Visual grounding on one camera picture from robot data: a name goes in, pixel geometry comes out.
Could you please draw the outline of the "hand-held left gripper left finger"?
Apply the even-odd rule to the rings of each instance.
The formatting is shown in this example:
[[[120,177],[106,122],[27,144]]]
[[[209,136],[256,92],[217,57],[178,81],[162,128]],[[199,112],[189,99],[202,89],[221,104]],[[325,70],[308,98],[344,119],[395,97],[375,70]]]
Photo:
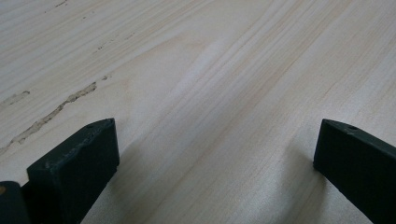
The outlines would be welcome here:
[[[88,124],[27,168],[34,224],[79,224],[117,172],[114,119]]]

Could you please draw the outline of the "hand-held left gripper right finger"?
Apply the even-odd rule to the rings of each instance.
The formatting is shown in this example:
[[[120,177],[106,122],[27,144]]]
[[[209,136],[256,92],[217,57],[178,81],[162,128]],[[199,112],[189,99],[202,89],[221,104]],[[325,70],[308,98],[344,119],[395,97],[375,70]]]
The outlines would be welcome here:
[[[374,224],[396,224],[396,147],[325,119],[313,166]]]

